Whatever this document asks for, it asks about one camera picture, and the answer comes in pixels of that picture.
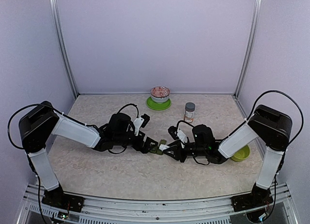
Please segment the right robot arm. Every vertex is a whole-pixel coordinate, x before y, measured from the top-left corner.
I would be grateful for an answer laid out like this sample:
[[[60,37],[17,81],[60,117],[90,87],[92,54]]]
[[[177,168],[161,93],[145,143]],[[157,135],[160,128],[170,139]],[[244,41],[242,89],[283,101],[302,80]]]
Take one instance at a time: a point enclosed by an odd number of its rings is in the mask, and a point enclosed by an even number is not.
[[[192,127],[194,141],[190,142],[178,126],[171,126],[169,134],[174,142],[160,144],[159,149],[179,162],[191,156],[194,159],[205,157],[209,163],[222,164],[247,144],[261,139],[266,145],[266,152],[253,186],[255,190],[248,195],[248,203],[257,207],[266,199],[266,191],[281,170],[287,148],[296,139],[291,136],[292,126],[290,116],[255,102],[248,117],[224,139],[215,139],[212,130],[201,124]]]

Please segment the small white pill bottle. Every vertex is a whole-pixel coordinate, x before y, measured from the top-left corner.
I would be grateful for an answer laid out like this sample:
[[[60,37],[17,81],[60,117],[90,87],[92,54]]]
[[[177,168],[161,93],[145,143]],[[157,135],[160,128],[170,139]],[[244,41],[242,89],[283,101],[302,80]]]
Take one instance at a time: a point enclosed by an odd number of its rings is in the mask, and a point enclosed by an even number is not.
[[[160,146],[158,148],[160,151],[164,152],[165,150],[169,149],[170,146],[168,146],[166,144],[160,144]]]

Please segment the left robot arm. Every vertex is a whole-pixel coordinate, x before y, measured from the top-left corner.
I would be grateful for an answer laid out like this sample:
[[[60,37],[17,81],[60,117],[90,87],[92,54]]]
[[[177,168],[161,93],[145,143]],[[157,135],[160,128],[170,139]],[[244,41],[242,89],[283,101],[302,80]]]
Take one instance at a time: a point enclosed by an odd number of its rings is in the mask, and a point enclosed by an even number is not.
[[[66,193],[60,190],[61,182],[47,155],[46,143],[51,136],[80,144],[95,152],[113,155],[125,152],[129,147],[142,154],[149,153],[158,145],[142,131],[150,116],[141,114],[137,105],[136,117],[123,112],[128,105],[113,113],[101,126],[79,121],[45,100],[21,107],[13,112],[6,122],[7,139],[12,147],[24,151],[32,171],[40,178],[48,197],[56,206],[68,202]],[[122,150],[114,152],[114,147]]]

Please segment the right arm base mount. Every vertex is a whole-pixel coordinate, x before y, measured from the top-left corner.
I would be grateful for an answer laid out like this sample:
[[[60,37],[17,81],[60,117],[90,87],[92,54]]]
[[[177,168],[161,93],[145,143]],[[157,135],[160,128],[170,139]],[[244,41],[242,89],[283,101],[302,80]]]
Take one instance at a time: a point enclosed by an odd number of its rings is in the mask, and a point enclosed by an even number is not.
[[[253,185],[251,192],[231,198],[234,212],[257,208],[274,202],[270,189],[262,189]]]

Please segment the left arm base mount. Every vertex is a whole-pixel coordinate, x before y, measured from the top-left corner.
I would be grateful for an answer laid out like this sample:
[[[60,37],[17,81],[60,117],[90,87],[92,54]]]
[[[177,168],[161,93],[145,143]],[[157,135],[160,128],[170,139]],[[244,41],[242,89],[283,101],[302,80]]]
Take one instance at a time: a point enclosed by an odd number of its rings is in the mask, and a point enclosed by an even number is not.
[[[64,192],[45,191],[42,203],[54,208],[80,213],[84,204],[84,197]]]

